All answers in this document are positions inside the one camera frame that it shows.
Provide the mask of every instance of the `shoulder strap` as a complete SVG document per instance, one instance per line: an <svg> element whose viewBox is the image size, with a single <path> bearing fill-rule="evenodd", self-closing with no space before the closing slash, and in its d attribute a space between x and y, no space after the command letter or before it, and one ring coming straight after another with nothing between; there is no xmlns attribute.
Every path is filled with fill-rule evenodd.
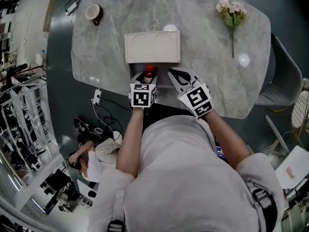
<svg viewBox="0 0 309 232"><path fill-rule="evenodd" d="M274 197L266 190L259 188L252 192L252 196L255 202L258 203L256 208L262 210L265 219L266 232L272 232L275 229L278 217L278 211Z"/></svg>
<svg viewBox="0 0 309 232"><path fill-rule="evenodd" d="M124 198L124 190L119 190L116 192L113 217L112 221L108 225L108 232L125 232Z"/></svg>

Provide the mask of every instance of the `flower bouquet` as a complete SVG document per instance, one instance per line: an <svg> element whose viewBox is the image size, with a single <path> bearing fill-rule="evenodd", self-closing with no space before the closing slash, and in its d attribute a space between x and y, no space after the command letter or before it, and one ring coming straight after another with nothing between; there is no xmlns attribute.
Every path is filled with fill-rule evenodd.
<svg viewBox="0 0 309 232"><path fill-rule="evenodd" d="M219 0L216 10L222 15L224 24L228 27L232 38L232 56L234 58L234 32L248 17L248 12L240 2L229 3L228 0Z"/></svg>

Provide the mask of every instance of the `marble table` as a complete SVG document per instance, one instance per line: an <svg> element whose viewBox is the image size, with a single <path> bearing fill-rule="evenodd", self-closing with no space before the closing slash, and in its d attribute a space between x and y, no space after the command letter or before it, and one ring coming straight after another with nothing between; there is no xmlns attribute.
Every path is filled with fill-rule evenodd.
<svg viewBox="0 0 309 232"><path fill-rule="evenodd" d="M181 63L194 69L209 86L216 111L221 116L245 118L262 87L270 53L270 22L266 15L244 3L250 16L235 33L235 56L246 53L250 64L241 67L232 58L231 39L218 0L81 0L72 39L72 71L76 80L127 95L132 69L125 62L124 35L160 31L167 24L181 32ZM99 26L86 20L91 4L104 9ZM156 102L182 105L166 75L158 67Z"/></svg>

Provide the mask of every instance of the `red bottle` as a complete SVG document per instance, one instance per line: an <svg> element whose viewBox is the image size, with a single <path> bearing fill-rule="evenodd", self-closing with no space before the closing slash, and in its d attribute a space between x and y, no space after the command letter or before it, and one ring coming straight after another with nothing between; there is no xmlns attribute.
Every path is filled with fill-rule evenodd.
<svg viewBox="0 0 309 232"><path fill-rule="evenodd" d="M154 77L154 67L152 65L146 65L146 70L144 74L144 82L146 84L151 83L153 77Z"/></svg>

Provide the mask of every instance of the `white wall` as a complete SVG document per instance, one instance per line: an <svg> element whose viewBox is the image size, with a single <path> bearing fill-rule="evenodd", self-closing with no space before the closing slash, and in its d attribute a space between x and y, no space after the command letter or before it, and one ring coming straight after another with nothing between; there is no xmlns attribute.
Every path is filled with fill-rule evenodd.
<svg viewBox="0 0 309 232"><path fill-rule="evenodd" d="M48 3L49 0L19 1L12 23L13 37L10 47L11 52L17 49L17 65L28 62L35 67L37 66L36 54L41 53L42 49L46 52L47 41L43 38L48 34L43 33L43 25Z"/></svg>
<svg viewBox="0 0 309 232"><path fill-rule="evenodd" d="M7 23L14 20L15 14L6 14L8 9L2 11L0 23Z"/></svg>

